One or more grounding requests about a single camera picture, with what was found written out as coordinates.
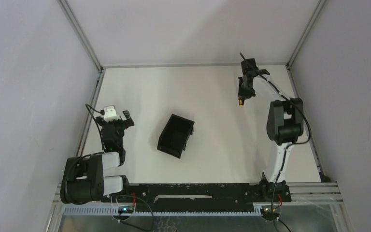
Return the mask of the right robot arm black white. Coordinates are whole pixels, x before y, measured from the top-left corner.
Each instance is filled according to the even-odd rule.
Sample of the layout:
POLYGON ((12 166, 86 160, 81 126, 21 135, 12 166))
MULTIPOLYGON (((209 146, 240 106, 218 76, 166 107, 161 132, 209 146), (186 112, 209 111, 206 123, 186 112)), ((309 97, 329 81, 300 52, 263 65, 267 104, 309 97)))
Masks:
POLYGON ((239 106, 257 93, 267 94, 270 99, 266 123, 268 138, 275 142, 276 151, 262 173, 256 194, 266 201, 273 201, 286 190, 285 172, 294 144, 304 132, 303 102, 300 98, 288 98, 272 81, 268 70, 257 67, 253 58, 241 62, 242 76, 238 83, 239 106))

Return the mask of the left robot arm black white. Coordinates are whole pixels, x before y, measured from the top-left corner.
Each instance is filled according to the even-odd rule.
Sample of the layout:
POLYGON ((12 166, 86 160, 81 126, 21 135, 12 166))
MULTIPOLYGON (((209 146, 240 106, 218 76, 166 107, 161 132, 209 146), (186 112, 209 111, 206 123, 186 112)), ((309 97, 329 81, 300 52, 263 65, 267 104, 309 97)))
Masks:
POLYGON ((123 115, 125 119, 109 108, 96 117, 103 151, 67 159, 60 188, 63 203, 81 205, 100 201, 110 194, 121 202, 131 197, 132 189, 125 175, 105 175, 107 170, 126 161, 123 137, 134 121, 129 111, 123 111, 123 115))

